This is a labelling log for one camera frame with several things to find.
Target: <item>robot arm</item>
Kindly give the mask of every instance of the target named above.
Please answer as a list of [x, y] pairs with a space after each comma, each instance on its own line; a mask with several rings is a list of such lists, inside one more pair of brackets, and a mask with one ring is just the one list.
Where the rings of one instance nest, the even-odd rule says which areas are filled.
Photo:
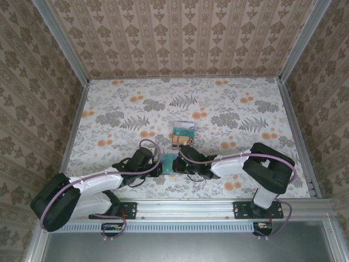
[[[31, 209], [38, 218], [41, 218], [51, 199], [62, 188], [70, 183], [81, 181], [66, 189], [51, 205], [44, 218], [46, 230], [56, 231], [70, 219], [87, 217], [95, 213], [115, 216], [119, 212], [121, 202], [112, 190], [130, 185], [136, 178], [158, 177], [162, 173], [162, 164], [159, 163], [157, 168], [146, 174], [122, 175], [122, 172], [142, 172], [155, 165], [153, 152], [140, 147], [131, 158], [124, 159], [104, 170], [105, 176], [94, 177], [101, 172], [80, 177], [66, 177], [63, 173], [59, 173], [32, 200]], [[121, 174], [108, 174], [115, 171]]]
[[[286, 192], [292, 174], [292, 170], [284, 163], [277, 160], [270, 160], [268, 163], [267, 158], [263, 157], [245, 156], [227, 159], [227, 156], [224, 156], [225, 160], [222, 160], [222, 157], [217, 155], [206, 157], [190, 145], [181, 146], [181, 152], [193, 161], [207, 162], [215, 160], [216, 162], [194, 164], [182, 158], [179, 154], [172, 165], [175, 172], [198, 174], [208, 180], [243, 173], [253, 177], [261, 185], [249, 207], [254, 214], [254, 218], [264, 218], [263, 216], [266, 213], [270, 216], [269, 207], [278, 194]], [[248, 152], [279, 157], [294, 166], [294, 161], [291, 158], [261, 143], [255, 143]], [[140, 147], [131, 158], [126, 158], [114, 164], [104, 171], [105, 175], [98, 177], [94, 176], [100, 174], [100, 172], [82, 177], [66, 177], [63, 173], [57, 174], [33, 199], [31, 209], [41, 218], [51, 199], [71, 183], [72, 185], [53, 202], [44, 217], [43, 224], [47, 231], [52, 232], [61, 228], [70, 219], [86, 216], [94, 218], [92, 214], [96, 213], [116, 216], [119, 213], [121, 202], [111, 190], [129, 186], [137, 178], [159, 177], [163, 172], [161, 163], [151, 172], [137, 174], [137, 172], [144, 173], [144, 171], [155, 167], [157, 163], [154, 153], [145, 147]], [[110, 175], [115, 171], [120, 172], [120, 174]], [[135, 174], [123, 175], [123, 172], [134, 172]]]
[[[286, 164], [265, 157], [245, 156], [227, 159], [229, 156], [224, 156], [225, 160], [220, 160], [222, 156], [213, 155], [205, 157], [190, 145], [182, 145], [181, 152], [187, 158], [194, 161], [205, 162], [217, 160], [217, 162], [212, 164], [193, 164], [178, 154], [177, 159], [173, 162], [173, 169], [176, 172], [198, 174], [205, 179], [218, 179], [234, 174], [248, 174], [253, 177], [261, 186], [257, 189], [252, 204], [264, 210], [267, 210], [271, 206], [277, 195], [286, 192], [292, 175], [292, 170]], [[244, 154], [246, 153], [267, 154], [281, 158], [292, 166], [295, 165], [291, 158], [262, 143], [254, 143], [250, 151], [244, 152]]]

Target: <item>cable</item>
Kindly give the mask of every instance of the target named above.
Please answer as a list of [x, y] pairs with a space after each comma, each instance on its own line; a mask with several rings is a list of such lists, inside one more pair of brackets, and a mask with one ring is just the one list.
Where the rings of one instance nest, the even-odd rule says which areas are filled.
[[272, 224], [272, 226], [273, 226], [273, 214], [271, 212], [269, 212], [269, 213], [270, 213], [269, 223]]
[[[296, 177], [297, 177], [297, 171], [296, 171], [296, 169], [295, 169], [295, 167], [294, 167], [293, 165], [291, 165], [289, 162], [285, 161], [284, 159], [282, 159], [282, 158], [280, 158], [280, 157], [275, 157], [275, 156], [271, 156], [271, 155], [268, 155], [268, 154], [255, 154], [255, 153], [244, 153], [244, 154], [242, 154], [242, 153], [241, 153], [241, 154], [237, 154], [237, 155], [234, 155], [234, 156], [222, 157], [222, 158], [219, 158], [219, 159], [214, 159], [214, 160], [210, 160], [210, 161], [203, 161], [203, 162], [198, 162], [198, 161], [191, 160], [190, 158], [186, 157], [186, 156], [182, 153], [182, 151], [180, 150], [180, 147], [179, 147], [179, 137], [180, 137], [180, 135], [183, 134], [184, 132], [186, 132], [186, 130], [181, 131], [181, 132], [178, 134], [178, 136], [177, 136], [177, 150], [178, 150], [179, 154], [180, 154], [185, 160], [187, 160], [187, 161], [189, 161], [189, 162], [191, 162], [191, 163], [194, 163], [194, 164], [210, 164], [210, 163], [220, 162], [220, 161], [222, 161], [222, 160], [234, 159], [234, 158], [239, 158], [239, 157], [264, 157], [264, 158], [269, 158], [269, 159], [274, 159], [274, 160], [280, 161], [280, 162], [284, 163], [285, 165], [287, 165], [289, 168], [291, 168], [291, 170], [293, 171], [293, 177], [289, 180], [288, 184], [292, 183], [292, 182], [296, 179]], [[277, 199], [278, 196], [279, 196], [279, 195], [277, 195], [277, 196], [275, 197], [275, 200], [276, 200], [277, 202], [279, 202], [279, 203], [282, 203], [282, 204], [285, 204], [285, 205], [289, 206], [290, 212], [289, 212], [289, 214], [288, 214], [288, 216], [287, 216], [287, 218], [286, 218], [284, 224], [281, 226], [281, 228], [280, 228], [277, 232], [275, 232], [275, 233], [273, 233], [273, 234], [271, 234], [271, 235], [269, 235], [269, 236], [264, 236], [265, 238], [271, 237], [271, 236], [275, 236], [275, 235], [279, 234], [279, 233], [284, 229], [284, 227], [288, 224], [288, 221], [290, 220], [291, 215], [292, 215], [292, 206], [291, 206], [289, 203], [285, 202], [285, 201], [282, 201], [282, 200], [280, 200], [280, 199]]]
[[[100, 215], [100, 214], [93, 214], [94, 216], [96, 217], [100, 217], [100, 218], [114, 218], [114, 219], [119, 219], [119, 220], [122, 220], [123, 221], [123, 227], [122, 229], [120, 230], [120, 232], [114, 236], [115, 238], [119, 237], [122, 235], [122, 233], [124, 233], [125, 229], [126, 229], [126, 226], [127, 226], [127, 221], [125, 218], [122, 218], [122, 217], [118, 217], [118, 216], [104, 216], [104, 215]], [[102, 235], [104, 237], [104, 240], [106, 240], [108, 238], [108, 236], [105, 235], [105, 230], [110, 227], [110, 224], [109, 225], [106, 225], [104, 228], [103, 228], [103, 231], [102, 231]]]
[[139, 184], [137, 184], [137, 185], [135, 185], [135, 186], [130, 186], [130, 185], [129, 185], [129, 187], [130, 187], [130, 188], [139, 187], [140, 185], [142, 185], [142, 184], [146, 181], [146, 178], [145, 178], [145, 177], [140, 178], [140, 179], [143, 179], [143, 181], [142, 181], [141, 183], [139, 183]]
[[67, 185], [65, 185], [60, 191], [58, 191], [58, 193], [51, 199], [51, 201], [48, 203], [48, 205], [46, 206], [43, 214], [41, 215], [40, 217], [40, 227], [42, 229], [45, 230], [45, 226], [44, 226], [44, 219], [45, 219], [45, 216], [47, 215], [47, 212], [49, 211], [49, 209], [51, 208], [52, 204], [57, 200], [57, 198], [64, 193], [64, 191], [66, 191], [69, 187], [72, 187], [73, 185], [77, 184], [77, 183], [82, 183], [82, 182], [85, 182], [85, 181], [88, 181], [90, 179], [93, 179], [93, 178], [96, 178], [96, 177], [100, 177], [100, 176], [107, 176], [107, 175], [143, 175], [143, 174], [147, 174], [149, 173], [150, 171], [153, 171], [155, 168], [158, 167], [158, 165], [160, 164], [161, 162], [161, 157], [162, 157], [162, 153], [161, 153], [161, 149], [160, 147], [158, 146], [158, 144], [156, 144], [154, 141], [150, 140], [150, 139], [143, 139], [140, 141], [140, 144], [139, 144], [139, 147], [142, 146], [142, 143], [145, 142], [145, 141], [148, 141], [148, 142], [151, 142], [157, 149], [158, 149], [158, 161], [157, 163], [155, 164], [155, 166], [153, 166], [152, 168], [150, 168], [149, 170], [146, 170], [146, 171], [142, 171], [142, 172], [119, 172], [119, 171], [113, 171], [113, 172], [101, 172], [101, 173], [98, 173], [98, 174], [95, 174], [93, 176], [89, 176], [89, 177], [85, 177], [85, 178], [82, 178], [80, 180], [76, 180], [72, 183], [69, 183]]
[[264, 157], [264, 158], [269, 158], [269, 159], [274, 159], [274, 160], [277, 160], [277, 161], [280, 161], [282, 162], [283, 164], [287, 165], [289, 168], [292, 169], [293, 171], [293, 177], [290, 179], [290, 181], [288, 182], [288, 184], [292, 183], [294, 181], [294, 179], [296, 179], [297, 177], [297, 171], [295, 169], [295, 167], [293, 165], [291, 165], [289, 162], [287, 162], [286, 160], [280, 158], [280, 157], [275, 157], [275, 156], [271, 156], [269, 154], [257, 154], [257, 153], [241, 153], [241, 154], [236, 154], [234, 156], [228, 156], [228, 157], [222, 157], [222, 158], [219, 158], [219, 159], [214, 159], [214, 160], [210, 160], [210, 161], [202, 161], [202, 162], [199, 162], [199, 161], [194, 161], [194, 160], [191, 160], [190, 158], [186, 157], [182, 151], [180, 150], [180, 147], [179, 147], [179, 137], [181, 134], [183, 134], [184, 132], [186, 132], [186, 130], [183, 130], [181, 131], [178, 136], [177, 136], [177, 150], [179, 152], [179, 154], [185, 159], [187, 160], [188, 162], [191, 162], [193, 164], [211, 164], [211, 163], [215, 163], [215, 162], [220, 162], [222, 160], [228, 160], [228, 159], [235, 159], [235, 158], [239, 158], [239, 157]]
[[282, 201], [280, 199], [275, 199], [275, 200], [277, 202], [279, 202], [279, 203], [287, 205], [290, 208], [290, 212], [288, 213], [288, 216], [287, 216], [284, 224], [282, 224], [281, 228], [278, 231], [276, 231], [275, 233], [271, 233], [269, 236], [265, 236], [262, 232], [260, 232], [258, 230], [255, 230], [258, 234], [260, 234], [261, 236], [265, 237], [266, 239], [269, 238], [269, 237], [273, 237], [273, 236], [278, 235], [284, 229], [284, 227], [288, 224], [288, 222], [289, 222], [289, 220], [291, 218], [291, 215], [292, 215], [292, 206], [289, 203], [287, 203], [285, 201]]
[[190, 180], [192, 180], [193, 182], [202, 182], [202, 181], [205, 180], [205, 178], [203, 178], [202, 180], [194, 180], [194, 179], [192, 179], [192, 178], [189, 176], [189, 174], [187, 174], [186, 176], [187, 176]]

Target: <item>metal bracket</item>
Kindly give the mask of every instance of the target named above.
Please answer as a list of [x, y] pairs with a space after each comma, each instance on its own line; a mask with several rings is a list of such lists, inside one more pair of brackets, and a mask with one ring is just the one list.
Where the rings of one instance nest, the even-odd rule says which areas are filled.
[[[331, 222], [331, 220], [334, 219], [334, 211], [332, 209], [332, 205], [329, 199], [282, 200], [290, 203], [293, 208], [290, 221]], [[199, 226], [204, 225], [205, 223], [208, 223], [209, 225], [219, 224], [222, 222], [225, 223], [222, 225], [236, 225], [235, 223], [240, 223], [234, 221], [235, 218], [233, 203], [239, 201], [251, 201], [251, 199], [127, 199], [126, 201], [137, 202], [136, 219], [129, 222], [130, 226], [150, 226], [156, 224], [159, 226], [161, 223], [165, 223], [166, 225], [170, 225], [171, 223], [176, 223], [177, 225], [184, 225], [185, 223], [190, 223], [190, 225]], [[282, 209], [284, 216], [287, 217], [290, 211], [289, 207], [287, 205], [282, 205]], [[263, 221], [265, 221], [265, 219], [244, 219], [243, 222]], [[100, 230], [101, 223], [107, 222], [115, 222], [115, 219], [95, 221], [94, 223], [98, 224], [98, 229]], [[75, 224], [76, 230], [79, 230], [79, 227], [83, 227], [85, 229], [93, 228], [93, 226], [90, 225], [91, 220], [87, 219], [79, 219], [73, 222], [69, 222], [66, 226], [70, 225], [70, 223], [78, 223]], [[334, 234], [334, 236], [341, 235], [339, 230], [335, 230], [335, 228], [332, 228], [331, 230], [333, 232], [331, 232], [331, 234]], [[34, 236], [32, 238], [31, 246], [29, 248], [28, 256], [25, 261], [41, 261], [43, 251], [47, 242], [47, 236], [48, 233], [45, 233], [43, 230], [40, 229], [39, 226], [37, 226], [37, 229], [35, 230]], [[342, 250], [342, 247], [338, 245], [338, 241], [333, 241], [329, 239], [329, 242], [332, 243], [331, 248], [332, 250], [334, 250], [333, 252], [335, 254], [337, 254], [336, 250]], [[342, 257], [347, 258], [347, 250], [344, 251], [344, 254], [342, 255]]]
[[136, 219], [137, 202], [121, 202], [118, 217], [125, 215], [125, 219]]
[[253, 209], [251, 208], [251, 201], [239, 201], [234, 202], [234, 215], [235, 219], [270, 219], [270, 214], [273, 219], [277, 218], [284, 218], [284, 213], [282, 212], [281, 203], [277, 201], [273, 201], [272, 205], [268, 210], [262, 210], [258, 214], [258, 217], [253, 212]]

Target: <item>orange flower pattern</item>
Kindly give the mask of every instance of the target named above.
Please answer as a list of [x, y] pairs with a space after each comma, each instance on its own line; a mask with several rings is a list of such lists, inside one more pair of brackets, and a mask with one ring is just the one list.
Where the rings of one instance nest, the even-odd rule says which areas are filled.
[[[203, 154], [236, 154], [262, 142], [293, 158], [301, 174], [282, 108], [273, 78], [92, 80], [69, 175], [103, 170], [131, 157], [144, 138], [155, 141], [165, 153], [177, 153], [171, 146], [175, 121], [195, 123], [194, 146]], [[124, 187], [116, 194], [121, 198], [251, 198], [257, 187], [248, 175], [202, 183], [171, 175], [148, 178], [143, 186]], [[283, 197], [308, 196], [300, 177]]]

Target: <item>mounting plate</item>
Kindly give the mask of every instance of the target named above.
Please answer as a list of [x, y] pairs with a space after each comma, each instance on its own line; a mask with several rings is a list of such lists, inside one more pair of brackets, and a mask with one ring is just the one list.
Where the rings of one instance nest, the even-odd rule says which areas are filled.
[[121, 202], [119, 212], [116, 216], [123, 217], [122, 210], [124, 211], [125, 219], [136, 219], [137, 202]]
[[270, 219], [270, 213], [274, 218], [284, 218], [281, 204], [273, 201], [272, 205], [265, 212], [260, 212], [257, 217], [251, 208], [251, 201], [233, 202], [235, 219]]

